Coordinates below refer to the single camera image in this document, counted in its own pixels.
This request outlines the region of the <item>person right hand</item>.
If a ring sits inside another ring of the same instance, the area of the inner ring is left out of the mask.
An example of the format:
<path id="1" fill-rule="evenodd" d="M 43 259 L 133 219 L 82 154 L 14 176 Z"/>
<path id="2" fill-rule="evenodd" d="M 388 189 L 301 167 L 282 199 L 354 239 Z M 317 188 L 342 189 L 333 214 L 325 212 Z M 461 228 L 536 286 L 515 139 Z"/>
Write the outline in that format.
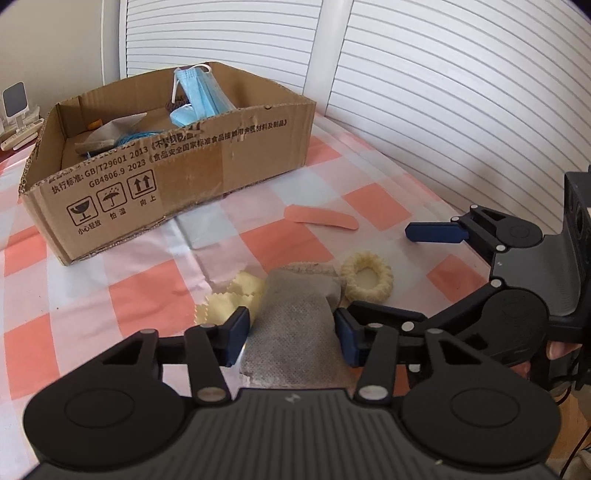
<path id="1" fill-rule="evenodd" d="M 546 356 L 550 361 L 558 360 L 580 349 L 581 344 L 552 341 L 547 344 Z M 524 362 L 511 368 L 512 371 L 525 379 L 530 378 L 531 363 Z"/>

